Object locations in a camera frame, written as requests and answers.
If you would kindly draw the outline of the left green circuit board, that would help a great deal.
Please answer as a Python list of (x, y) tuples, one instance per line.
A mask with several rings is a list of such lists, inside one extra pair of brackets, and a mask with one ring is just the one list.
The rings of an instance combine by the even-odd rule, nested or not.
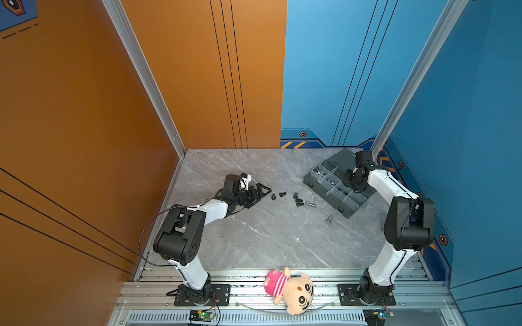
[(210, 324), (216, 318), (216, 314), (210, 311), (190, 311), (188, 322), (190, 324)]

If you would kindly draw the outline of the right green circuit board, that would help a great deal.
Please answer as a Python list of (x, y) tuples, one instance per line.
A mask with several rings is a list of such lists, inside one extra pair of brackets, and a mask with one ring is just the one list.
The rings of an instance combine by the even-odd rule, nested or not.
[(388, 319), (395, 317), (391, 311), (363, 310), (364, 319), (368, 326), (384, 326)]

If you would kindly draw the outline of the aluminium rail frame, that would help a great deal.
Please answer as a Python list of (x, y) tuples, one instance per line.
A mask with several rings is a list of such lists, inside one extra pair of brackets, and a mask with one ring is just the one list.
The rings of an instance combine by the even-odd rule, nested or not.
[(212, 270), (201, 296), (175, 270), (127, 283), (110, 325), (464, 325), (444, 283), (408, 267), (371, 293), (360, 269)]

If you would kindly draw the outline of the aluminium corner post right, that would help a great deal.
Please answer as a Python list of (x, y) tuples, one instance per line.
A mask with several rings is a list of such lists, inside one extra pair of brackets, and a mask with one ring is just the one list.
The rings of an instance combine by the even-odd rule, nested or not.
[(372, 144), (371, 153), (375, 162), (467, 4), (468, 0), (451, 0), (446, 3)]

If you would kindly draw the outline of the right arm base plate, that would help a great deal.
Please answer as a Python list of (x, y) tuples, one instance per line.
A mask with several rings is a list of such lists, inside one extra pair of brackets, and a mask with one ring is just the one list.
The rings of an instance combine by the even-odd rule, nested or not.
[(391, 287), (371, 285), (363, 289), (360, 284), (339, 284), (337, 289), (341, 306), (397, 305)]

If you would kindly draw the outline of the aluminium corner post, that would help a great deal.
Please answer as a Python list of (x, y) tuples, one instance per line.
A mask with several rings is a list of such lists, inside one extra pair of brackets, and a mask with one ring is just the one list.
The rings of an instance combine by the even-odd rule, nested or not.
[(468, 0), (451, 0), (446, 3), (372, 144), (371, 153), (375, 162), (467, 4)]
[(175, 126), (167, 104), (165, 103), (160, 88), (154, 78), (152, 70), (150, 69), (144, 51), (142, 50), (139, 40), (131, 26), (131, 22), (126, 15), (122, 2), (117, 0), (103, 0), (102, 3), (123, 46), (125, 47), (145, 91), (149, 96), (172, 146), (174, 147), (178, 157), (182, 160), (185, 159), (186, 148), (178, 129)]

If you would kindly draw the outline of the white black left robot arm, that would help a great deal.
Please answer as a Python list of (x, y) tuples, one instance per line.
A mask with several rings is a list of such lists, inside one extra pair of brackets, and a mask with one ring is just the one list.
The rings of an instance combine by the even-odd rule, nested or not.
[(257, 183), (242, 186), (242, 181), (226, 182), (208, 202), (198, 206), (173, 205), (153, 242), (153, 250), (175, 267), (182, 284), (168, 294), (182, 303), (205, 305), (213, 299), (212, 277), (198, 257), (206, 225), (237, 213), (236, 208), (249, 209), (272, 192)]

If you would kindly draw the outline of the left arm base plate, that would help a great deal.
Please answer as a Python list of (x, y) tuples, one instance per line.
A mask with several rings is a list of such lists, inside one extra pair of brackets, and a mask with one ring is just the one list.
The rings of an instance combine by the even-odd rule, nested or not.
[(200, 290), (194, 290), (186, 285), (177, 288), (175, 306), (228, 306), (231, 298), (230, 284), (205, 285)]

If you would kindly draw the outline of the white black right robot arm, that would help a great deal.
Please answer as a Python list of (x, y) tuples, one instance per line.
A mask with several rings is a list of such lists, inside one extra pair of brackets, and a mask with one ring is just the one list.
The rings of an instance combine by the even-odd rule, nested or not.
[(410, 191), (385, 168), (359, 164), (347, 170), (345, 186), (356, 192), (372, 187), (388, 204), (383, 227), (385, 244), (360, 279), (359, 297), (380, 304), (395, 289), (394, 282), (408, 260), (434, 239), (434, 203)]

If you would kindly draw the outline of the aluminium corner post left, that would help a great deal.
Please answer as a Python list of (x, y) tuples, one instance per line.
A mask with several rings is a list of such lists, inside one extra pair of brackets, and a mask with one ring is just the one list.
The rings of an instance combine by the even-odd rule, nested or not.
[(186, 148), (178, 129), (175, 126), (167, 104), (165, 103), (160, 88), (154, 78), (152, 70), (150, 69), (144, 51), (142, 50), (139, 40), (131, 26), (131, 22), (126, 15), (122, 2), (117, 0), (103, 0), (102, 3), (123, 46), (125, 47), (145, 91), (149, 96), (172, 146), (174, 147), (178, 157), (182, 160), (185, 159)]

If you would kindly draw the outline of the green circuit board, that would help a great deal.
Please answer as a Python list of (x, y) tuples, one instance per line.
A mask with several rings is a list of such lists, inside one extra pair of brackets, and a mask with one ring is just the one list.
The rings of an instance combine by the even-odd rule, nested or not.
[(190, 324), (210, 324), (216, 318), (216, 314), (210, 311), (190, 311), (188, 322)]
[(384, 326), (388, 319), (395, 317), (391, 311), (363, 310), (364, 319), (368, 326)]

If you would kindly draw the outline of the grey plastic organizer box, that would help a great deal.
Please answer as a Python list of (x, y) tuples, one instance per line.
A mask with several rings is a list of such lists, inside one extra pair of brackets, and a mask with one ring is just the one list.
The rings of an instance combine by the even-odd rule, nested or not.
[(343, 183), (345, 173), (355, 167), (356, 152), (343, 149), (307, 173), (303, 182), (345, 218), (350, 219), (356, 211), (367, 205), (367, 200), (376, 192), (372, 187), (364, 191), (353, 190)]

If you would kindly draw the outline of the pink plush doll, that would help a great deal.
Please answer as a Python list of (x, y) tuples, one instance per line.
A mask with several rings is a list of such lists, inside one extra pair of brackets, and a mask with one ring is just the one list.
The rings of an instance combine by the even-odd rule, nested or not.
[(290, 315), (301, 315), (308, 311), (314, 299), (314, 284), (308, 275), (292, 277), (290, 269), (271, 270), (264, 280), (265, 292), (273, 298), (275, 305), (283, 302)]

